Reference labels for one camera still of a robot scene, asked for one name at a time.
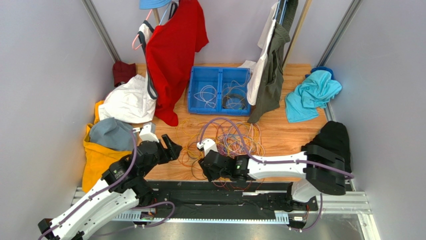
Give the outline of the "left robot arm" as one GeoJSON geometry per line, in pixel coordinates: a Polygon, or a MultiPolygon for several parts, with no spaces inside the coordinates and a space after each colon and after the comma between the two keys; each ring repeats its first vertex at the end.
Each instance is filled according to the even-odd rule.
{"type": "Polygon", "coordinates": [[[155,202],[154,191],[145,176],[157,165],[177,160],[182,146],[168,135],[162,140],[134,144],[131,154],[112,163],[96,184],[67,211],[38,223],[40,240],[88,240],[115,217],[128,210],[151,210],[169,200],[155,202]]]}

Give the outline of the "grey-blue cloth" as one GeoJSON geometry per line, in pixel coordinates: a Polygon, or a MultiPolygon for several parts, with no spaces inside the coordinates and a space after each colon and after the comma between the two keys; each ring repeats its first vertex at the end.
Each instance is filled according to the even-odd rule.
{"type": "Polygon", "coordinates": [[[133,127],[113,117],[100,120],[89,131],[89,142],[114,151],[134,149],[131,131],[133,127]]]}

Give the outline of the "white cloth with black trim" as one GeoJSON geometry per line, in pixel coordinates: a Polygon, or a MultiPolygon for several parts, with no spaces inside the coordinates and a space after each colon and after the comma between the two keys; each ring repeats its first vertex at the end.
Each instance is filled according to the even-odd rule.
{"type": "Polygon", "coordinates": [[[99,120],[114,118],[128,124],[153,120],[158,93],[150,71],[145,76],[136,74],[128,82],[117,86],[97,107],[99,120]]]}

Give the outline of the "yellow cloth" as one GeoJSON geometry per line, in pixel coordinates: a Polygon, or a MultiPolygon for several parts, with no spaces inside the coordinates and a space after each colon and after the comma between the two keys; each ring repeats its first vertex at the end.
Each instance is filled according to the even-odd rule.
{"type": "Polygon", "coordinates": [[[127,156],[131,151],[116,151],[97,143],[90,142],[89,136],[92,127],[100,121],[98,108],[104,101],[97,102],[94,106],[94,122],[86,125],[86,135],[83,139],[83,148],[85,151],[86,163],[82,175],[82,191],[88,193],[102,174],[109,168],[112,163],[119,161],[122,157],[127,156]]]}

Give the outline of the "blue divided plastic bin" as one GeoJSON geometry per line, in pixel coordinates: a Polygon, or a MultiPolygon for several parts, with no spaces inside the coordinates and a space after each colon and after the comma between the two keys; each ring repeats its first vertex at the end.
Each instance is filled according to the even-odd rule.
{"type": "Polygon", "coordinates": [[[249,116],[247,84],[250,78],[248,68],[193,66],[187,92],[188,112],[249,116]]]}

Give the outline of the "olive green hanging garment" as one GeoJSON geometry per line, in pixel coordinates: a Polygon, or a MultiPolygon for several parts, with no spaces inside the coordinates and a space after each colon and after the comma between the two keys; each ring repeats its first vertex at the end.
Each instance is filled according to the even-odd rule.
{"type": "Polygon", "coordinates": [[[285,45],[291,41],[290,30],[299,5],[297,0],[281,0],[275,14],[275,28],[267,50],[267,61],[261,76],[256,105],[250,111],[251,124],[257,123],[267,112],[280,107],[284,83],[283,63],[285,45]]]}

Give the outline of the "red t-shirt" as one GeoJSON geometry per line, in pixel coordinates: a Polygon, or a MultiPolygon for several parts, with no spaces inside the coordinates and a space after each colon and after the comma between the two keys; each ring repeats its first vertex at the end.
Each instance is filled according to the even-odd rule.
{"type": "Polygon", "coordinates": [[[174,108],[191,77],[195,54],[209,43],[204,11],[197,0],[181,0],[174,16],[155,28],[146,46],[146,64],[157,92],[154,115],[179,124],[174,108]]]}

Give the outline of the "pink hanger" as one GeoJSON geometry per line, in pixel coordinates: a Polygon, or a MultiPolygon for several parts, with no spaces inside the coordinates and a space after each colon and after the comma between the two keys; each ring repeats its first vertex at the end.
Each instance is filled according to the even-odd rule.
{"type": "Polygon", "coordinates": [[[131,47],[134,51],[136,51],[140,48],[145,49],[148,41],[151,39],[151,37],[154,33],[154,28],[152,27],[152,25],[148,21],[152,12],[153,12],[153,9],[151,9],[149,11],[146,19],[142,22],[141,26],[139,27],[139,30],[138,30],[138,33],[136,34],[136,37],[132,41],[131,47]]]}

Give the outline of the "turquoise cloth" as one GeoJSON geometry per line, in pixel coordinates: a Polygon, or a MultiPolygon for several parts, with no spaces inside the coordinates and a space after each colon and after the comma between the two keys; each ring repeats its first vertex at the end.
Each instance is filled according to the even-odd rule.
{"type": "Polygon", "coordinates": [[[294,91],[285,96],[285,112],[289,123],[312,120],[319,116],[318,108],[324,109],[342,90],[331,74],[318,70],[310,74],[294,91]]]}

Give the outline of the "dark blue cloth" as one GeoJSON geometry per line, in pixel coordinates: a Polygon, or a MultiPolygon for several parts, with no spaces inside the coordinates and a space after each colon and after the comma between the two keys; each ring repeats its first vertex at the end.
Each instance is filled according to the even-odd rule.
{"type": "Polygon", "coordinates": [[[336,79],[333,70],[331,68],[329,68],[329,67],[326,67],[326,66],[317,66],[317,67],[314,67],[314,68],[312,68],[310,70],[310,73],[306,74],[304,77],[308,78],[312,73],[314,73],[316,71],[327,71],[327,72],[329,72],[331,74],[331,80],[335,80],[336,79]]]}

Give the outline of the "blue hat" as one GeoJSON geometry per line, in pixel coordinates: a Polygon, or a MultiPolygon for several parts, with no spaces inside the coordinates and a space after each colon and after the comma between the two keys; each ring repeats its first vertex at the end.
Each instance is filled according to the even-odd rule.
{"type": "Polygon", "coordinates": [[[172,0],[139,0],[140,10],[157,9],[166,6],[172,0]]]}

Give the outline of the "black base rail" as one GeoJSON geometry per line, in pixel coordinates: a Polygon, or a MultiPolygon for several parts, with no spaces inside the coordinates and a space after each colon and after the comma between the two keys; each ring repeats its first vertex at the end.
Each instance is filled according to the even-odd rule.
{"type": "Polygon", "coordinates": [[[369,215],[364,192],[346,186],[345,195],[314,196],[293,206],[286,199],[287,182],[212,183],[208,181],[149,181],[154,202],[170,201],[152,208],[153,222],[172,213],[170,223],[279,224],[314,220],[322,215],[369,215]]]}

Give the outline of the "metal corner rail left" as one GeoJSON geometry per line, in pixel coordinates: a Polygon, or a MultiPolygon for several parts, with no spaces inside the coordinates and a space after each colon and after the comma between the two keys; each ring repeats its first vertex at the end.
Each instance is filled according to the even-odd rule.
{"type": "Polygon", "coordinates": [[[107,51],[109,52],[111,58],[114,62],[121,61],[121,57],[102,21],[100,14],[97,11],[97,8],[92,0],[82,0],[89,17],[91,18],[95,28],[97,29],[100,38],[102,39],[107,51]]]}

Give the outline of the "metal corner rail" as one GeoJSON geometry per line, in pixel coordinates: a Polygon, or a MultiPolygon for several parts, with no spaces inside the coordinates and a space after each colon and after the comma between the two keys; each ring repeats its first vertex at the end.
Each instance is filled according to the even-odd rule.
{"type": "Polygon", "coordinates": [[[107,51],[109,52],[111,58],[114,62],[121,61],[121,57],[102,21],[100,14],[97,11],[97,8],[92,0],[82,0],[89,17],[91,18],[95,28],[97,29],[100,38],[102,39],[107,51]]]}
{"type": "Polygon", "coordinates": [[[317,67],[325,66],[327,64],[335,48],[337,47],[339,41],[343,37],[345,31],[349,27],[350,23],[352,22],[352,19],[356,15],[362,3],[363,3],[363,0],[351,1],[340,23],[338,24],[334,34],[332,35],[328,45],[326,46],[321,58],[319,59],[319,62],[316,65],[317,67]]]}

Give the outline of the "metal corner rail right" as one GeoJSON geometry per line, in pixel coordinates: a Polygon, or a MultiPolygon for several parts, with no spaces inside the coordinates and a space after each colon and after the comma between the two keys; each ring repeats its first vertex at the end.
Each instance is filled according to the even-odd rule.
{"type": "Polygon", "coordinates": [[[328,45],[326,46],[321,58],[319,59],[319,62],[316,65],[317,67],[325,66],[327,64],[335,48],[337,47],[339,41],[343,37],[345,31],[349,27],[350,23],[352,22],[352,19],[356,15],[362,3],[363,3],[363,0],[351,1],[340,23],[338,24],[334,34],[332,35],[328,45]]]}

